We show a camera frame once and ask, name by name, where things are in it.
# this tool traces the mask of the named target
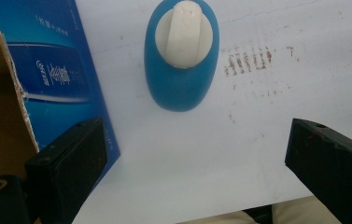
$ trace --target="black plastic part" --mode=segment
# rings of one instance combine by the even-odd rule
[[[294,119],[286,165],[342,223],[352,223],[351,139],[325,125]]]
[[[249,208],[244,210],[254,221],[260,224],[273,224],[272,221],[272,206],[265,205],[261,207]]]
[[[72,223],[107,163],[102,119],[80,122],[25,163],[42,223]]]
[[[0,224],[31,224],[22,184],[15,175],[0,176]]]

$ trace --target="white cap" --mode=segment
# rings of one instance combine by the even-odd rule
[[[184,0],[162,16],[155,41],[165,61],[177,68],[190,68],[207,56],[213,30],[199,5]]]

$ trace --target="blue plastic base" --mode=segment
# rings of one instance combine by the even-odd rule
[[[147,83],[155,102],[164,109],[181,112],[196,107],[207,94],[217,66],[219,31],[216,16],[210,6],[202,0],[194,0],[212,26],[211,49],[208,55],[192,68],[179,69],[167,63],[156,47],[155,31],[162,16],[180,1],[164,0],[152,13],[147,28],[144,57]]]

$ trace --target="table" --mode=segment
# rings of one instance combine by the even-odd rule
[[[352,1],[207,0],[217,70],[184,113],[158,107],[145,80],[160,2],[77,0],[121,157],[75,223],[177,223],[311,195],[284,164],[290,125],[352,138]]]

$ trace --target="beige fabric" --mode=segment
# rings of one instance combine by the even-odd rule
[[[272,205],[273,224],[341,223],[316,197],[307,197]]]
[[[217,217],[207,217],[180,224],[257,224],[247,213],[240,211]]]

